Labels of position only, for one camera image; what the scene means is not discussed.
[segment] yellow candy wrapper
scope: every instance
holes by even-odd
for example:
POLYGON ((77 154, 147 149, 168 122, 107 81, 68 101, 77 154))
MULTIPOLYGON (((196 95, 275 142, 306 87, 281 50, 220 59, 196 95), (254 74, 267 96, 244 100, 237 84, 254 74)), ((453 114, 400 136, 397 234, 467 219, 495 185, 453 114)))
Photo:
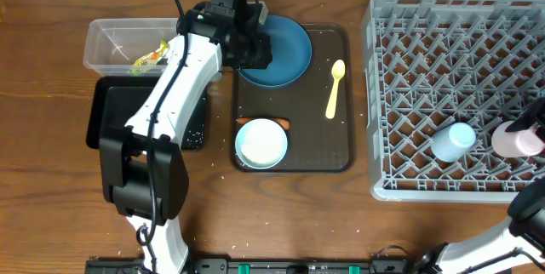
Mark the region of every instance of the yellow candy wrapper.
POLYGON ((130 74, 139 76, 146 73, 149 69, 143 69, 136 66, 155 66, 159 61, 161 61, 168 51, 169 44, 166 41, 161 40, 161 47, 159 47, 159 49, 157 49, 155 52, 151 52, 150 54, 146 54, 135 61, 135 67, 130 69, 130 74))

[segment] tray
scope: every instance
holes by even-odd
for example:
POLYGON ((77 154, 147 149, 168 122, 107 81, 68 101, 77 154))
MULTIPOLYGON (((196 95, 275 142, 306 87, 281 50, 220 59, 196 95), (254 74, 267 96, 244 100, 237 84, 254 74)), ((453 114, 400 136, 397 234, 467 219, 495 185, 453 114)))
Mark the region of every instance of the tray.
POLYGON ((232 101, 231 159, 244 172, 330 172, 348 169, 354 159, 353 108, 350 56, 346 33, 338 25, 304 24, 313 58, 307 70, 293 83, 281 88, 262 88, 235 73, 232 101), (336 60, 346 64, 339 82, 336 115, 329 120, 325 108, 330 97, 336 60), (244 166, 234 151, 241 125, 238 117, 281 117, 290 120, 288 151, 276 166, 257 170, 244 166))
MULTIPOLYGON (((146 101, 159 77, 114 77, 99 79, 87 127, 87 146, 98 150, 99 139, 105 126, 123 128, 130 117, 146 101)), ((198 151, 204 145, 206 124, 206 88, 199 98, 193 114, 187 123, 181 143, 183 151, 198 151)))
POLYGON ((362 22, 371 194, 379 200, 510 203, 545 175, 504 158, 491 134, 543 96, 545 0, 371 0, 362 22), (478 141, 456 163, 430 151, 455 122, 478 141))

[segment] brown tray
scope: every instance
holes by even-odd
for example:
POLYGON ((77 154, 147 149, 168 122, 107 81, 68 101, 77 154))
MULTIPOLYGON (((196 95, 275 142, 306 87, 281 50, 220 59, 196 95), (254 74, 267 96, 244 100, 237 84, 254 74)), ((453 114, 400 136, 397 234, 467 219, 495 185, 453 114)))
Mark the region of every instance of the brown tray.
POLYGON ((268 169, 253 169, 238 159, 234 150, 237 132, 232 123, 231 159, 244 172, 330 172, 350 168, 354 159, 353 108, 348 38, 333 24, 303 24, 313 46, 307 70, 281 88, 263 88, 235 73, 233 120, 238 117, 281 117, 290 120, 288 151, 282 161, 268 169), (339 82, 335 117, 325 117, 333 77, 331 67, 342 59, 345 77, 339 82))

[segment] wire rack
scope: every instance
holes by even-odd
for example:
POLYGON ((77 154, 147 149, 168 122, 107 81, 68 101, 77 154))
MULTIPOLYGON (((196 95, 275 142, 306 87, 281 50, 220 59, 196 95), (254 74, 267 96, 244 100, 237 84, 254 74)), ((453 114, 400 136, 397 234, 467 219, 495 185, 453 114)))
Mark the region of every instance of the wire rack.
POLYGON ((381 200, 508 203, 545 175, 541 157, 504 158, 491 134, 545 90, 545 0, 371 0, 362 23, 370 185, 381 200), (456 163, 431 137, 478 135, 456 163))

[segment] spoon head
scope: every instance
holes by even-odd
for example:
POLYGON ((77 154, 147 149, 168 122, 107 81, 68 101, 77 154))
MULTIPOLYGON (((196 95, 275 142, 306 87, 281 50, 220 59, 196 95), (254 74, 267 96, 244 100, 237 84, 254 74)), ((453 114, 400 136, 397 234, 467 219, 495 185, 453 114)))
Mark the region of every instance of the spoon head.
POLYGON ((344 76, 344 61, 335 61, 333 68, 331 68, 331 75, 333 75, 333 78, 335 79, 341 79, 344 76))

